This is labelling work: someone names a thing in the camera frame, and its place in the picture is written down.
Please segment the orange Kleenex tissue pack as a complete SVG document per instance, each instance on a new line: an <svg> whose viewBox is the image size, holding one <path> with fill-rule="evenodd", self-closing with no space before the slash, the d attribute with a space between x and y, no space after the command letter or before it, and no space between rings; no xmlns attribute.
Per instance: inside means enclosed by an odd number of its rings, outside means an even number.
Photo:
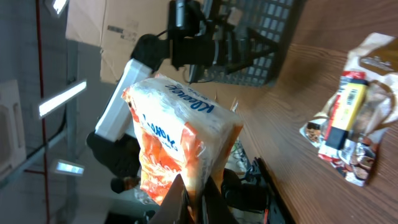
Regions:
<svg viewBox="0 0 398 224"><path fill-rule="evenodd" d="M180 174L192 209L211 177L221 188L223 170L242 128L242 119L201 93L164 75L124 89L140 145L141 185L161 204Z"/></svg>

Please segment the yellow highlighter pen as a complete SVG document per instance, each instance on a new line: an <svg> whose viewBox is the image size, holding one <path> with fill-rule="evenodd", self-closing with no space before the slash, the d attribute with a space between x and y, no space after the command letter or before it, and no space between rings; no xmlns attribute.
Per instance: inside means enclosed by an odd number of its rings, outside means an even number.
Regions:
<svg viewBox="0 0 398 224"><path fill-rule="evenodd" d="M331 129L325 143L326 146L336 150L343 148L367 89L368 82L362 79L352 79L345 86L332 117Z"/></svg>

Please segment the brown snack pouch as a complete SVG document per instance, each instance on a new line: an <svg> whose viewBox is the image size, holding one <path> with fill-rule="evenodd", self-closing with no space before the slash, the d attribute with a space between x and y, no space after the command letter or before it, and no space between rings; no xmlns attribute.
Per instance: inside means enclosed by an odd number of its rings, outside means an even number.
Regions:
<svg viewBox="0 0 398 224"><path fill-rule="evenodd" d="M349 51L344 71L365 72L368 89L344 149L329 163L346 181L362 187L369 180L384 133L397 122L397 37L369 34ZM300 129L318 152L325 141L337 91Z"/></svg>

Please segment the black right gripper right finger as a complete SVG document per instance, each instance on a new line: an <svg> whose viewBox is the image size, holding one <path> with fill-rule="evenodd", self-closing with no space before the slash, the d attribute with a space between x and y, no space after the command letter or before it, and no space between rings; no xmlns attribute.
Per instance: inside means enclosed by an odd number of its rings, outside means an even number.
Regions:
<svg viewBox="0 0 398 224"><path fill-rule="evenodd" d="M238 224L214 180L209 177L201 196L202 224Z"/></svg>

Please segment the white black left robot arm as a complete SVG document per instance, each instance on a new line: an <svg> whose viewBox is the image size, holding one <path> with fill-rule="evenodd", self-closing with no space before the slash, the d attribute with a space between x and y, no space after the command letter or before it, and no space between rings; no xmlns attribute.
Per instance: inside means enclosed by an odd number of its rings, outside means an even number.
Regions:
<svg viewBox="0 0 398 224"><path fill-rule="evenodd" d="M171 1L167 38L143 35L96 129L87 142L116 177L140 177L147 192L168 190L181 175L190 192L204 189L228 155L242 123L232 112L168 77L155 77L165 59L175 68L250 67L278 45L253 29L243 39L219 16L207 19L197 1Z"/></svg>

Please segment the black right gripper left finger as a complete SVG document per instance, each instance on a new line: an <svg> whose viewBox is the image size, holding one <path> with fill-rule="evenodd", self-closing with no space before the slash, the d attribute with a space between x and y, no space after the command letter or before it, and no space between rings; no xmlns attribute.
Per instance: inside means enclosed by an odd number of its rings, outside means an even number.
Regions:
<svg viewBox="0 0 398 224"><path fill-rule="evenodd" d="M190 223L188 212L188 198L183 179L178 174L159 210L149 220L149 224L188 224Z"/></svg>

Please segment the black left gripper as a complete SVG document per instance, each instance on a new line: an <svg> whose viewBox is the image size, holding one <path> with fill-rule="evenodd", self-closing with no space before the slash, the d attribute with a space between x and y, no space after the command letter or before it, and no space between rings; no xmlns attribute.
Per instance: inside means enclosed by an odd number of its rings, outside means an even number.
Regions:
<svg viewBox="0 0 398 224"><path fill-rule="evenodd" d="M217 56L214 65L224 68L227 74L240 71L254 65L255 59L265 57L279 50L278 43L264 37L254 29L247 27L243 38L236 37L236 26L220 23L221 39L215 40Z"/></svg>

